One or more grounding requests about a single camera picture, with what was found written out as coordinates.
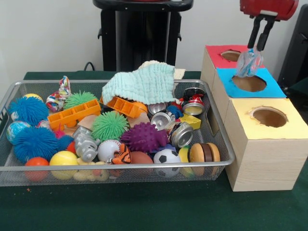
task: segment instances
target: metal mesh tray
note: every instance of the metal mesh tray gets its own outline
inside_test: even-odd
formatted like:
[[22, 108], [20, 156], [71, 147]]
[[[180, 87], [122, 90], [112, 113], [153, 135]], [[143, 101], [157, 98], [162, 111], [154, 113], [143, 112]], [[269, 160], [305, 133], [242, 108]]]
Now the metal mesh tray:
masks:
[[[100, 98], [102, 87], [107, 80], [71, 80], [71, 91], [92, 92]], [[8, 115], [8, 107], [16, 98], [20, 98], [28, 93], [36, 93], [44, 100], [53, 92], [58, 90], [58, 80], [36, 80], [20, 81], [10, 86], [4, 99], [0, 104], [0, 186], [25, 186], [25, 185], [58, 185], [58, 184], [81, 184], [81, 183], [111, 183], [111, 182], [154, 182], [154, 181], [186, 181], [186, 180], [215, 180], [223, 171], [226, 165], [230, 165], [234, 160], [234, 152], [218, 113], [212, 94], [208, 85], [201, 80], [175, 80], [174, 96], [181, 98], [186, 88], [198, 87], [205, 90], [207, 96], [204, 97], [206, 110], [197, 116], [202, 120], [201, 128], [193, 133], [191, 145], [197, 142], [212, 142], [220, 152], [220, 162], [206, 163], [177, 163], [177, 164], [152, 164], [152, 165], [104, 165], [104, 166], [45, 166], [45, 167], [25, 167], [19, 162], [13, 152], [13, 146], [7, 140], [5, 131], [12, 123]], [[185, 177], [179, 170], [181, 168], [204, 169], [202, 176]], [[53, 176], [52, 171], [58, 174], [72, 174], [77, 170], [105, 169], [111, 173], [121, 171], [120, 177], [109, 177], [105, 181], [97, 179], [95, 181], [78, 181], [74, 178], [69, 180], [59, 180]], [[25, 175], [26, 171], [31, 171], [33, 175], [40, 175], [42, 171], [47, 173], [47, 178], [40, 182], [29, 181]], [[171, 172], [179, 172], [171, 178], [164, 178], [157, 174], [163, 171], [167, 175]]]

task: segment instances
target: yellow ball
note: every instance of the yellow ball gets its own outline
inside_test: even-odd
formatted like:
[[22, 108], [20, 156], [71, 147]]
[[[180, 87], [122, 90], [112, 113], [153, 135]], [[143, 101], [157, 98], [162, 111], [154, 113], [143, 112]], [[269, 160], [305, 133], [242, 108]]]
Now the yellow ball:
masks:
[[[63, 166], [63, 165], [78, 165], [77, 156], [69, 151], [61, 151], [56, 153], [49, 162], [50, 166]], [[54, 177], [60, 180], [69, 180], [77, 170], [55, 170], [51, 171]]]
[[38, 98], [39, 100], [42, 100], [42, 101], [43, 101], [43, 99], [42, 99], [39, 95], [33, 94], [33, 93], [29, 93], [29, 94], [25, 95], [24, 97], [27, 97], [27, 98], [29, 98], [29, 97], [35, 97], [35, 98]]

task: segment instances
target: clear plastic bag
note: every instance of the clear plastic bag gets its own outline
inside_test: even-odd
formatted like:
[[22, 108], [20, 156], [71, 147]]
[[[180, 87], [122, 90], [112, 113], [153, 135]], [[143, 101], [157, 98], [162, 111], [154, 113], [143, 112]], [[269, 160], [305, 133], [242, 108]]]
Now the clear plastic bag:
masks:
[[252, 77], [263, 63], [263, 56], [256, 48], [241, 53], [236, 66], [238, 77]]

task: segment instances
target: white wall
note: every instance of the white wall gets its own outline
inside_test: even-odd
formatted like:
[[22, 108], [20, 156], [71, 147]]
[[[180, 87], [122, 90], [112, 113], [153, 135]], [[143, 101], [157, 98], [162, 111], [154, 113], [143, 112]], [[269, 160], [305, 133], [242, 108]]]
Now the white wall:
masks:
[[[253, 20], [239, 0], [195, 0], [182, 13], [177, 66], [201, 70], [205, 44], [246, 44]], [[278, 77], [298, 15], [274, 25], [266, 50], [267, 68]], [[97, 40], [100, 9], [91, 0], [0, 1], [0, 98], [27, 71], [76, 71], [92, 61], [103, 68]]]

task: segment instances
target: purple spiky ball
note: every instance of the purple spiky ball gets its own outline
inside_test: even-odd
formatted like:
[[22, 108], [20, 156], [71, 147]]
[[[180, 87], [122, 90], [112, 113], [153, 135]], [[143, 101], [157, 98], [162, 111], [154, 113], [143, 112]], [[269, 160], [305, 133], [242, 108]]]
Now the purple spiky ball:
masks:
[[131, 151], [147, 153], [159, 147], [165, 147], [168, 143], [168, 136], [165, 130], [158, 131], [155, 124], [140, 123], [124, 132], [121, 142]]

